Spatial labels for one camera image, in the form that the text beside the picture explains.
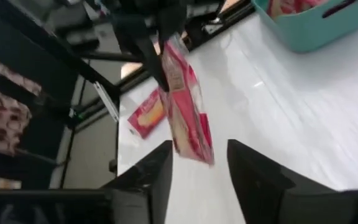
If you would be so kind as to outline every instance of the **red and white package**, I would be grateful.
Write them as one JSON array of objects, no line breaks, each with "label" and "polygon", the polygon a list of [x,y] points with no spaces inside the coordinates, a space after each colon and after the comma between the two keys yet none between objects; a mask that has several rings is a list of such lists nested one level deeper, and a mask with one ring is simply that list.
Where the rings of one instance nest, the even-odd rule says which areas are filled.
[{"label": "red and white package", "polygon": [[211,133],[200,85],[182,54],[178,36],[164,43],[162,67],[170,91],[160,90],[160,96],[175,149],[183,157],[213,165]]},{"label": "red and white package", "polygon": [[296,14],[324,3],[326,0],[270,0],[267,14],[276,18],[283,14]]},{"label": "red and white package", "polygon": [[142,139],[145,139],[164,117],[165,112],[161,104],[159,89],[155,89],[128,118],[128,122]]}]

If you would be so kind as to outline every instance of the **food packaging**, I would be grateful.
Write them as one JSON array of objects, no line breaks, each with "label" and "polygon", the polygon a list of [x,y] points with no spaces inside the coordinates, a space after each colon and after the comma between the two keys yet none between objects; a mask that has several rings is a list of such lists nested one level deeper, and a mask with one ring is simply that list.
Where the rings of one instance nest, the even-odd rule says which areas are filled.
[{"label": "food packaging", "polygon": [[142,139],[145,139],[165,117],[159,91],[156,88],[128,118],[128,122],[134,128],[133,131]]},{"label": "food packaging", "polygon": [[214,164],[208,117],[203,109],[200,85],[184,58],[179,35],[164,43],[162,67],[169,92],[160,90],[175,149],[182,157]]},{"label": "food packaging", "polygon": [[283,14],[296,14],[324,3],[326,0],[270,0],[267,14],[276,18]]}]

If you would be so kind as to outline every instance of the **black metal frame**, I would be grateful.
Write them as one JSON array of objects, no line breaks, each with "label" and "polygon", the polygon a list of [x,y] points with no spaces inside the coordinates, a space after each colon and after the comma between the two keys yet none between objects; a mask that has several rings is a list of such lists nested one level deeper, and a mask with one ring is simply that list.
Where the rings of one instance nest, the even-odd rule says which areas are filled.
[{"label": "black metal frame", "polygon": [[[190,51],[196,49],[205,42],[216,37],[220,33],[230,28],[241,19],[251,15],[255,12],[254,7],[249,0],[240,0],[224,12],[220,13],[219,18],[222,22],[218,25],[220,28],[216,29],[212,33],[207,33],[203,30],[203,25],[198,22],[189,23],[186,26],[187,37],[184,38],[184,42]],[[150,73],[147,72],[144,67],[140,67],[130,75],[120,80],[117,84],[113,85],[107,79],[105,79],[96,70],[91,68],[82,58],[96,59],[96,60],[113,60],[124,62],[138,62],[139,60],[131,55],[125,54],[112,54],[104,52],[94,52],[87,54],[76,55],[69,47],[66,47],[66,43],[61,42],[53,34],[48,33],[44,28],[38,26],[25,14],[17,10],[7,0],[0,0],[0,18],[15,28],[23,35],[25,35],[30,41],[37,44],[39,47],[53,55],[56,59],[65,63],[71,69],[74,69],[78,74],[84,77],[85,80],[91,83],[100,83],[107,91],[113,102],[119,108],[120,96],[127,93],[129,90],[135,88],[138,84],[142,83],[146,79],[150,78]],[[76,108],[76,117],[74,128],[72,129],[70,143],[68,147],[67,158],[70,158],[71,147],[73,145],[74,135],[84,130],[88,126],[97,122],[101,118],[109,114],[105,105],[100,98],[91,100],[84,106],[78,106]],[[118,134],[116,132],[116,148],[118,150]],[[64,165],[63,177],[61,179],[60,187],[63,187],[65,175],[67,171],[67,164]]]}]

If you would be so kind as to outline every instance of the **items in basket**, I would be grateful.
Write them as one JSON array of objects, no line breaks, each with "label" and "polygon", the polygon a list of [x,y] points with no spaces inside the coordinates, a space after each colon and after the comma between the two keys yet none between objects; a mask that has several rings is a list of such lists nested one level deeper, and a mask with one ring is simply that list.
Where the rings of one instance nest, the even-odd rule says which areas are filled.
[{"label": "items in basket", "polygon": [[270,0],[267,14],[271,18],[283,14],[296,14],[318,6],[325,1],[327,0]]},{"label": "items in basket", "polygon": [[162,66],[169,92],[160,97],[170,124],[175,149],[182,157],[214,164],[208,117],[203,111],[195,73],[182,55],[179,37],[164,43]]},{"label": "items in basket", "polygon": [[326,0],[302,13],[278,17],[268,15],[268,6],[282,0],[251,1],[260,20],[294,52],[316,50],[358,29],[358,0]]},{"label": "items in basket", "polygon": [[128,122],[142,139],[145,139],[165,117],[158,92],[159,89],[155,89],[128,118]]}]

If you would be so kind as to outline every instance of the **metal rod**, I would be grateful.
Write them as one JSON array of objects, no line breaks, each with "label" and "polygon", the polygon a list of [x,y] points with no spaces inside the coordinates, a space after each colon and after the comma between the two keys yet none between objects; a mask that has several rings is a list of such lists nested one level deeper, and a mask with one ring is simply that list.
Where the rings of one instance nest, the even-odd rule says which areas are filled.
[{"label": "metal rod", "polygon": [[93,118],[92,120],[90,120],[89,122],[85,123],[82,126],[79,126],[78,128],[75,129],[75,134],[80,133],[81,131],[85,130],[87,127],[91,126],[92,124],[94,124],[95,122],[99,121],[100,119],[104,118],[105,116],[107,116],[109,114],[108,111],[98,115],[97,117]]},{"label": "metal rod", "polygon": [[[67,150],[67,153],[66,153],[66,160],[67,159],[70,159],[71,157],[71,150],[73,150],[73,144],[74,144],[74,137],[75,137],[75,128],[73,128],[71,130],[71,133],[70,133],[70,140],[68,142],[68,150]],[[60,179],[60,184],[59,184],[59,188],[62,189],[64,188],[65,186],[65,180],[66,180],[66,175],[67,175],[67,169],[68,169],[68,163],[66,163],[64,166],[63,166],[63,173],[62,173],[62,178]]]},{"label": "metal rod", "polygon": [[77,107],[76,112],[82,115],[83,113],[86,113],[88,110],[90,110],[90,108],[95,107],[96,105],[99,105],[101,103],[102,101],[100,100],[100,98],[96,96],[94,99],[92,99],[89,103],[85,104],[84,106]]},{"label": "metal rod", "polygon": [[79,125],[83,124],[85,121],[87,121],[88,119],[93,117],[95,114],[97,114],[101,110],[105,109],[105,107],[106,106],[103,103],[101,103],[98,106],[93,107],[92,110],[88,110],[85,113],[80,114],[81,119],[76,124],[76,127],[78,127]]},{"label": "metal rod", "polygon": [[64,165],[67,162],[67,161],[57,162],[55,159],[51,159],[51,158],[46,157],[46,156],[41,156],[39,154],[35,154],[35,153],[29,152],[29,151],[23,150],[23,149],[15,149],[15,151],[18,154],[22,154],[24,156],[29,156],[29,157],[33,157],[35,159],[39,159],[41,161],[47,162],[47,163],[49,163],[51,165],[54,165],[55,167],[59,167],[61,165]]},{"label": "metal rod", "polygon": [[87,52],[79,53],[81,58],[87,58],[92,60],[108,60],[119,62],[141,62],[137,57],[130,54],[118,54],[109,52]]},{"label": "metal rod", "polygon": [[100,85],[100,83],[95,82],[93,84],[94,88],[98,92],[100,98],[102,99],[104,105],[106,106],[107,110],[109,111],[111,117],[115,122],[119,121],[119,112],[116,108],[116,105],[112,102],[110,99],[110,96],[106,93],[106,90],[104,90],[103,86]]}]

